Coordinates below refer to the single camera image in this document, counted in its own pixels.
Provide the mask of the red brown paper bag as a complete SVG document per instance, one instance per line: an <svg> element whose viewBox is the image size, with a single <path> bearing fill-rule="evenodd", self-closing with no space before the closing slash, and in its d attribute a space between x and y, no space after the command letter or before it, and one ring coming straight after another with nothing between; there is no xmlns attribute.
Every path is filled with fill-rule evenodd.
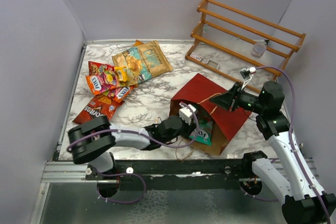
<svg viewBox="0 0 336 224"><path fill-rule="evenodd" d="M195 142L191 144L191 147L214 156L219 156L224 151L251 115L251 112L242 108L228 112L210 102L210 96L225 92L226 89L198 73L170 100L169 115L177 114L180 108L179 103L184 102L197 107L198 119L209 116L208 120L213 124L210 133L211 145Z"/></svg>

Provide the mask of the teal white snack bag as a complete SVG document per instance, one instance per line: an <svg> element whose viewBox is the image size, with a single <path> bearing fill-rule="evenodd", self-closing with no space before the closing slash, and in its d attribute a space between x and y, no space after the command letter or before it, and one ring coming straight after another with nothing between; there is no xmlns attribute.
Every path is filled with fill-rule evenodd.
<svg viewBox="0 0 336 224"><path fill-rule="evenodd" d="M188 137L190 140L193 140L196 136L196 142L202 143L208 146L212 145L212 129L213 129L213 121L210 118L202 118L198 121L199 128L198 131L196 129L190 134Z"/></svg>

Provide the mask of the gold foil snack bag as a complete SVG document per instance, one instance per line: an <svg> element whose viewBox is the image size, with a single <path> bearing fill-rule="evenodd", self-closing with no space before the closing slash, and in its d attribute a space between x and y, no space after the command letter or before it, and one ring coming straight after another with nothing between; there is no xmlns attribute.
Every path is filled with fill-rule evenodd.
<svg viewBox="0 0 336 224"><path fill-rule="evenodd" d="M126 67L128 86L143 83L173 70L156 40L116 54L112 56L112 61L116 67Z"/></svg>

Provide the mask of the yellow kettle chips bag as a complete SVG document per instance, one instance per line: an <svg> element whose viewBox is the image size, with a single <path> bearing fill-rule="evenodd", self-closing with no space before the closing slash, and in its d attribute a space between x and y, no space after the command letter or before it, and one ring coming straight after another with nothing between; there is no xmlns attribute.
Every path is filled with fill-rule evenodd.
<svg viewBox="0 0 336 224"><path fill-rule="evenodd" d="M139 40L136 40L135 43L134 43L134 46L138 46L138 45L142 45L143 42L139 41Z"/></svg>

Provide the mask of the colourful orange candy bag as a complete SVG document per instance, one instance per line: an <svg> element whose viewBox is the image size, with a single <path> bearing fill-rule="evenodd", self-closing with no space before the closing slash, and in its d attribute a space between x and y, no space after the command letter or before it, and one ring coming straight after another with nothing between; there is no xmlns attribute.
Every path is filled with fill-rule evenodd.
<svg viewBox="0 0 336 224"><path fill-rule="evenodd" d="M117 103L121 103L125 97L134 89L134 86L124 86L103 93Z"/></svg>

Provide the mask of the red doritos chip bag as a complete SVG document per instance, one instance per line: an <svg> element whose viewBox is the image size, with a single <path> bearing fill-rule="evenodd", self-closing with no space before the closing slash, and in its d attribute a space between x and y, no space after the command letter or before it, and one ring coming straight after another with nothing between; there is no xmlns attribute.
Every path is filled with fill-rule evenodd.
<svg viewBox="0 0 336 224"><path fill-rule="evenodd" d="M106 116L108 120L111 120L117 108L123 105L123 103L123 101L118 103L103 94L96 95L77 115L73 122L83 124L100 116Z"/></svg>

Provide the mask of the orange white snack box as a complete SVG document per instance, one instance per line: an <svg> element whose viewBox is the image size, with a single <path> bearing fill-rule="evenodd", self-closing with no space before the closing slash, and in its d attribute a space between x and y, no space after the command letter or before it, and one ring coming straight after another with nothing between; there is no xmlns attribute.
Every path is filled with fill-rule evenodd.
<svg viewBox="0 0 336 224"><path fill-rule="evenodd" d="M125 82L119 80L118 74L111 70L86 76L86 82L94 95L126 86Z"/></svg>

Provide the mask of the yellow m&m's packet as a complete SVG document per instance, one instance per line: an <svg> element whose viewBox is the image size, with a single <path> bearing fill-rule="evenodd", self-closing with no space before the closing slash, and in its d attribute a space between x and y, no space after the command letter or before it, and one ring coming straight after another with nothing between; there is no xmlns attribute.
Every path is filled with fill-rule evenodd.
<svg viewBox="0 0 336 224"><path fill-rule="evenodd" d="M114 67L114 73L120 82L127 82L129 80L127 67Z"/></svg>

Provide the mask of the red cheez-it snack bag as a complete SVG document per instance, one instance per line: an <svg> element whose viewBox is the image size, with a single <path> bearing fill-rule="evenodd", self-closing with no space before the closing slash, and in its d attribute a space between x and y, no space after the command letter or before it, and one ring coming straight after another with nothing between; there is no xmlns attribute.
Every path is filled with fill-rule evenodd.
<svg viewBox="0 0 336 224"><path fill-rule="evenodd" d="M114 66L106 64L106 63L99 63L94 61L88 61L88 68L89 68L89 75L96 75L105 71L114 71Z"/></svg>

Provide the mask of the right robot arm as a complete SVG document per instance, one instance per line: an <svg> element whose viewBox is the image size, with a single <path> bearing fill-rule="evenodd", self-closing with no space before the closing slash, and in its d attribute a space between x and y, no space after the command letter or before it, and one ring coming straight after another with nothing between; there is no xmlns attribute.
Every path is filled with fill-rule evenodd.
<svg viewBox="0 0 336 224"><path fill-rule="evenodd" d="M278 156L284 174L274 168L261 151L244 154L241 171L246 177L255 175L281 203L287 223L330 223L335 210L335 195L326 193L305 161L290 123L281 112L284 101L282 86L274 81L264 83L258 96L243 90L236 82L225 93L210 99L227 111L237 108L256 113L256 125Z"/></svg>

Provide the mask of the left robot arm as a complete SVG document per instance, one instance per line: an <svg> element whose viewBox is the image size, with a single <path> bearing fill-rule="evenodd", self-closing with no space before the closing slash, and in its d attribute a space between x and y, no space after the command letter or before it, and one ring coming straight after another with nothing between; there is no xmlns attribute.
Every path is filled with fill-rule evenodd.
<svg viewBox="0 0 336 224"><path fill-rule="evenodd" d="M67 152L72 154L75 164L88 163L102 178L110 179L116 172L113 155L106 153L110 148L130 147L141 151L162 146L173 148L171 140L189 136L197 127L197 120L184 120L178 115L139 129L113 125L106 116L101 116L69 130Z"/></svg>

